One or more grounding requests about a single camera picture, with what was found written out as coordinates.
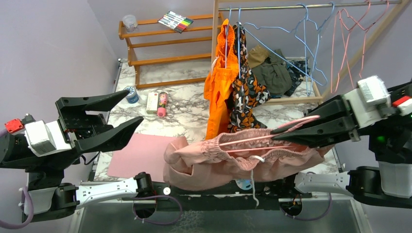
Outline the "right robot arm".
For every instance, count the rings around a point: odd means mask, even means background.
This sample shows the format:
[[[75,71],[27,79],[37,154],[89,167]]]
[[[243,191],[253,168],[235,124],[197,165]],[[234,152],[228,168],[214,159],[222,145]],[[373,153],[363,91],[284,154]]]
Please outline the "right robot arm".
[[[315,120],[272,131],[283,140],[312,149],[369,136],[378,167],[360,166],[336,175],[298,173],[283,181],[281,193],[338,193],[372,206],[412,206],[412,84],[387,88],[378,76],[358,81],[354,90],[308,111]]]

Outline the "pink shorts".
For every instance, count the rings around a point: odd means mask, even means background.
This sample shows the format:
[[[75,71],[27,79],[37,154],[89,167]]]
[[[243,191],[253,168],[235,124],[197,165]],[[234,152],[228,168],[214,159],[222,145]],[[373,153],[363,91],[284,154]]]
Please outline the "pink shorts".
[[[219,146],[221,143],[266,136],[270,129],[247,129],[222,133],[215,138],[189,144],[185,139],[169,143],[164,152],[164,182],[186,191],[203,191],[235,179],[270,182],[283,179],[322,163],[332,149],[312,149],[270,138]],[[290,148],[226,152],[227,150],[290,146]]]

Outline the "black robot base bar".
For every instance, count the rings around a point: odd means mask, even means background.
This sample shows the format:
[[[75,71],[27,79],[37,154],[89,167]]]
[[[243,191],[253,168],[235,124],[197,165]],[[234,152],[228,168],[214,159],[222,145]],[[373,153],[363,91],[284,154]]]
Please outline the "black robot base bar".
[[[138,200],[137,198],[122,198],[132,201],[137,210],[149,209],[156,211],[232,211],[232,210],[280,210],[281,202],[300,201],[311,198],[312,194],[303,194],[293,187],[293,181],[288,179],[273,182],[255,183],[253,190],[241,190],[235,181],[204,191],[185,191],[166,183],[153,183],[154,194],[163,194],[165,188],[171,193],[166,197]]]

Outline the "camouflage orange black shorts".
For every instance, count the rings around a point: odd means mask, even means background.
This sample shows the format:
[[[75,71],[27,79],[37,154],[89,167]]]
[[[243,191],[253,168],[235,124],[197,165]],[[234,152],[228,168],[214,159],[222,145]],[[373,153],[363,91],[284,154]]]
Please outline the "camouflage orange black shorts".
[[[267,126],[260,122],[253,114],[253,108],[266,103],[270,99],[270,93],[266,86],[260,84],[254,76],[248,64],[248,50],[245,29],[241,23],[237,22],[233,29],[240,29],[240,65],[241,77],[232,83],[231,113],[229,115],[228,131],[235,133],[238,131],[262,128]]]

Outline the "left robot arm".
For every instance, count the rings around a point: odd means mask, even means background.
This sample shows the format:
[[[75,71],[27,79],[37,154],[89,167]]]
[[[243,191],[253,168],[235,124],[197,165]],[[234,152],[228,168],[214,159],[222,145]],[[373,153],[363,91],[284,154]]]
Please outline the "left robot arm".
[[[45,123],[27,114],[13,119],[0,132],[0,166],[28,174],[20,191],[22,222],[1,223],[19,229],[30,222],[70,216],[88,204],[119,198],[147,199],[153,193],[151,176],[145,172],[120,182],[97,186],[64,183],[64,171],[80,163],[86,153],[123,149],[143,121],[138,116],[117,127],[106,123],[109,112],[128,94],[122,90],[93,97],[62,97],[55,103],[58,119]]]

